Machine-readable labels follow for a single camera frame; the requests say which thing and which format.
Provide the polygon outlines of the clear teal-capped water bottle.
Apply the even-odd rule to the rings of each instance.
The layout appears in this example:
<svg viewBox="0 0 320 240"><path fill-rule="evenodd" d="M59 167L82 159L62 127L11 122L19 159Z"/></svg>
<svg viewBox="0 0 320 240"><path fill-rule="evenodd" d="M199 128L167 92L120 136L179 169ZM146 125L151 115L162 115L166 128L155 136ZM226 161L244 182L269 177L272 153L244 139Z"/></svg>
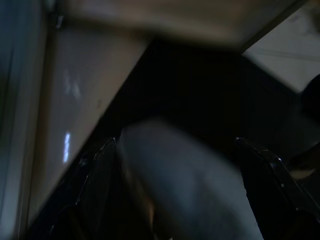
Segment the clear teal-capped water bottle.
<svg viewBox="0 0 320 240"><path fill-rule="evenodd" d="M264 240L240 170L162 120L125 127L123 173L153 231L173 240Z"/></svg>

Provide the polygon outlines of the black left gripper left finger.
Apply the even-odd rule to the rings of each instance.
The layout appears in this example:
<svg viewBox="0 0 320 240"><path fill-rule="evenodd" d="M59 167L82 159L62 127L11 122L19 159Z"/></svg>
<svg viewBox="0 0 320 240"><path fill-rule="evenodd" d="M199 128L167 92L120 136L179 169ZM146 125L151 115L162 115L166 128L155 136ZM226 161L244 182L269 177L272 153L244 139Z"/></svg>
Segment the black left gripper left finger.
<svg viewBox="0 0 320 240"><path fill-rule="evenodd" d="M140 213L125 184L114 138L90 146L52 200L51 240L140 240Z"/></svg>

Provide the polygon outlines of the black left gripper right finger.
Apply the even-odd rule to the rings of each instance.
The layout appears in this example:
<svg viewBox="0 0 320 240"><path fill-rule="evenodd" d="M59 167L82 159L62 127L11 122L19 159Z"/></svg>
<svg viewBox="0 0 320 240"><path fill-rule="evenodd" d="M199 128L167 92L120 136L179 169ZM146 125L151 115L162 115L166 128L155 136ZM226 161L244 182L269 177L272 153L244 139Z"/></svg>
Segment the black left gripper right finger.
<svg viewBox="0 0 320 240"><path fill-rule="evenodd" d="M320 205L269 149L235 140L243 184L264 240L320 240Z"/></svg>

